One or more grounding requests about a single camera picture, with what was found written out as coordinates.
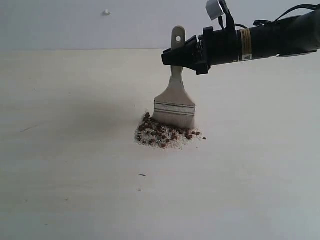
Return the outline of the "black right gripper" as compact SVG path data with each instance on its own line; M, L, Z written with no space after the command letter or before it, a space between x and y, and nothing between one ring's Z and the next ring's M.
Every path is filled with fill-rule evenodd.
M174 35L161 59L164 65L188 68L197 75L207 74L212 66L249 61L250 29L214 31L206 27L199 40L194 35L184 43L180 35Z

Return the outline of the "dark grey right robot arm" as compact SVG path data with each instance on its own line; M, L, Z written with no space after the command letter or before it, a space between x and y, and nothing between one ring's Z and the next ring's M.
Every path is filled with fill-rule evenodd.
M320 48L320 10L245 29L203 29L178 49L161 55L168 66L207 74L212 66L315 53Z

